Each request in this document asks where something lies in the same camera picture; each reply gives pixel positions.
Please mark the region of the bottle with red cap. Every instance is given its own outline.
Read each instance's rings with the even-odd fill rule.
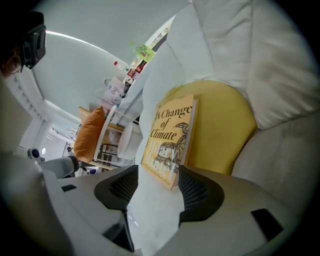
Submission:
[[[123,68],[123,65],[119,64],[118,61],[116,61],[114,65],[117,66],[122,72],[126,73],[132,79],[136,79],[137,76],[139,75],[137,71],[130,68],[128,65],[125,68]]]

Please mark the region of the yellow book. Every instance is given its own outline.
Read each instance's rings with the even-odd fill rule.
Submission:
[[[194,95],[158,107],[141,161],[166,188],[178,185],[178,168],[188,161],[196,116]]]

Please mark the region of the snake illustration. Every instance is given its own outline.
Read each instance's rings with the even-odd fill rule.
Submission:
[[[159,161],[160,163],[163,163],[165,166],[169,168],[171,164],[177,164],[177,166],[174,168],[174,172],[177,173],[178,164],[180,164],[182,155],[184,153],[189,125],[185,122],[180,122],[177,125],[175,125],[174,128],[181,128],[182,136],[178,139],[176,143],[164,142],[160,146],[160,148],[165,147],[166,149],[173,149],[175,152],[173,159],[160,156],[158,153],[158,155],[154,158],[154,160]]]

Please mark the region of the plastic bottle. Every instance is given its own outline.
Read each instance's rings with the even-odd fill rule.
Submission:
[[[156,52],[145,44],[135,45],[134,42],[130,42],[130,45],[135,48],[135,54],[145,62],[150,62],[156,55]]]
[[[119,64],[118,61],[116,61],[114,63],[114,65],[117,66],[122,72],[126,73],[132,79],[136,79],[137,76],[139,75],[139,73],[137,71],[135,71],[134,69],[130,68],[128,65],[123,68],[123,66],[121,64]]]

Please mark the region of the white stool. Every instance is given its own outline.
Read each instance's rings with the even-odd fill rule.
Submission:
[[[129,123],[120,137],[117,156],[128,160],[134,159],[142,138],[139,125]]]

